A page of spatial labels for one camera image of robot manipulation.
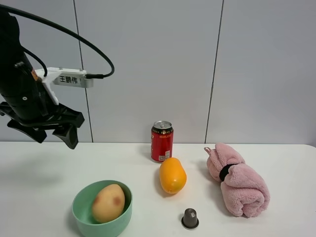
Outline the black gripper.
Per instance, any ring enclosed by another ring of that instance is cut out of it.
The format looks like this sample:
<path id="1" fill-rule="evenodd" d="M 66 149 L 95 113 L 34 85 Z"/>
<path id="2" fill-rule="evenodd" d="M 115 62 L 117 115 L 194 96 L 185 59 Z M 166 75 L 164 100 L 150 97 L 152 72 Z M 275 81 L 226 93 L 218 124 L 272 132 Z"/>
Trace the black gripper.
<path id="1" fill-rule="evenodd" d="M 47 134 L 44 130 L 54 130 L 53 135 L 61 139 L 68 148 L 78 144 L 77 128 L 84 117 L 55 101 L 43 83 L 48 75 L 39 77 L 23 51 L 0 55 L 0 94 L 4 102 L 0 104 L 1 116 L 10 118 L 7 126 L 20 131 L 38 143 Z"/>

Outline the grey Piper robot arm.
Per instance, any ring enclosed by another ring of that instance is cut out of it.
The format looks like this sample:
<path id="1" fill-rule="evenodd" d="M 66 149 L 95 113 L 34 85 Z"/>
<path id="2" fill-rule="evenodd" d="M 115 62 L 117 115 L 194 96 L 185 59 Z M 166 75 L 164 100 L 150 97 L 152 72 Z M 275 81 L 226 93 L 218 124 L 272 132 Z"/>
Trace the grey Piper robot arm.
<path id="1" fill-rule="evenodd" d="M 17 19 L 7 11 L 0 12 L 0 104 L 1 116 L 7 115 L 7 126 L 18 130 L 34 141 L 42 143 L 46 131 L 60 138 L 70 149 L 78 144 L 77 129 L 84 122 L 81 112 L 59 103 L 51 84 L 60 76 L 80 75 L 75 71 L 44 67 L 34 70 L 19 40 Z"/>

